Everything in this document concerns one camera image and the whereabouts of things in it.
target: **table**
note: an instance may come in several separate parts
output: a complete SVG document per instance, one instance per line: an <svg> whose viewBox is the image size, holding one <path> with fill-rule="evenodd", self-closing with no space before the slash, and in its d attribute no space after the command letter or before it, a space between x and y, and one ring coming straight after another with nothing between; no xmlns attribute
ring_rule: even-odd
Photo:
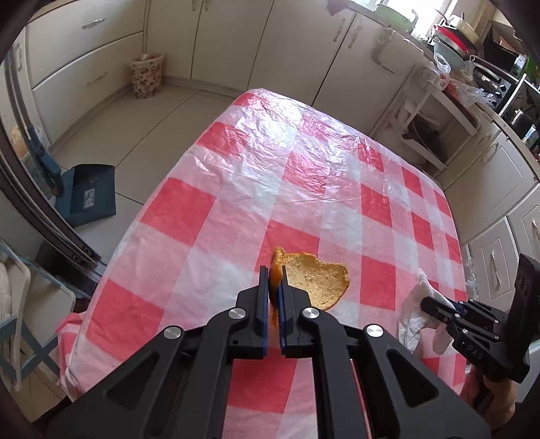
<svg viewBox="0 0 540 439"><path fill-rule="evenodd" d="M118 246L84 314L59 330L61 383L76 398L171 324L191 329L256 285L272 250L344 263L341 323L397 334L422 268L465 299L454 222L442 190L358 131L266 90L240 96L156 188ZM419 354L454 390L465 359ZM224 438L316 437L310 360L235 361Z"/></svg>

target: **silver bolt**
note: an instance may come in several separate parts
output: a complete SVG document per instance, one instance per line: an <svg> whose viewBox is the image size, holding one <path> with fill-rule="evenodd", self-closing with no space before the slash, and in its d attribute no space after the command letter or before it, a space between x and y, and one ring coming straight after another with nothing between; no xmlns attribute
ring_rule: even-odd
<svg viewBox="0 0 540 439"><path fill-rule="evenodd" d="M305 318L317 318L321 315L317 308L306 308L302 311Z"/></svg>
<svg viewBox="0 0 540 439"><path fill-rule="evenodd" d="M178 326L169 326L163 331L163 335L169 340L174 340L182 335L182 330Z"/></svg>
<svg viewBox="0 0 540 439"><path fill-rule="evenodd" d="M384 334L384 329L382 329L379 325L369 325L366 328L366 332L370 337L378 338Z"/></svg>
<svg viewBox="0 0 540 439"><path fill-rule="evenodd" d="M229 311L229 317L235 320L240 320L246 317L246 312L242 308L233 308Z"/></svg>

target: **trash bin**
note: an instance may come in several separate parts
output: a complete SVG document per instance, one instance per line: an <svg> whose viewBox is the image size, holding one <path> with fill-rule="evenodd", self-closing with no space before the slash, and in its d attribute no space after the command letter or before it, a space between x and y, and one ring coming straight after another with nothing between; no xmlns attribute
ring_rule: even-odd
<svg viewBox="0 0 540 439"><path fill-rule="evenodd" d="M161 91L161 65L165 55L144 54L131 61L131 83L137 99L146 99Z"/></svg>

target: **white tissue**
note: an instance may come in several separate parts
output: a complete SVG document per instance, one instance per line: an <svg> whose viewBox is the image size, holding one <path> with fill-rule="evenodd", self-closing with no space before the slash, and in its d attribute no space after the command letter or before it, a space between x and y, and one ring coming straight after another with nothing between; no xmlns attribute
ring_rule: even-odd
<svg viewBox="0 0 540 439"><path fill-rule="evenodd" d="M399 316L399 341L411 352L414 352L420 341L420 330L423 328L435 329L433 337L433 351L442 355L452 342L452 337L446 332L446 325L431 317L420 308L420 303L425 297L432 297L436 301L455 309L440 292L433 288L424 273L419 269L417 272L416 285L401 305Z"/></svg>

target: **red and white tablecloth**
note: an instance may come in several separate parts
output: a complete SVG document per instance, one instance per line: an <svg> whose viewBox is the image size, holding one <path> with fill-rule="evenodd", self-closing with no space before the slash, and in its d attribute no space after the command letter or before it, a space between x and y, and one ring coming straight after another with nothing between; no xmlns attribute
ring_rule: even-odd
<svg viewBox="0 0 540 439"><path fill-rule="evenodd" d="M207 323L256 285L272 250L342 262L350 287L330 311L343 324L397 314L422 268L465 299L454 222L427 176L358 131L266 90L240 96L162 181L130 226L83 315L59 331L61 383L76 398L171 324ZM465 360L424 362L454 390ZM316 437L310 360L236 361L224 438Z"/></svg>

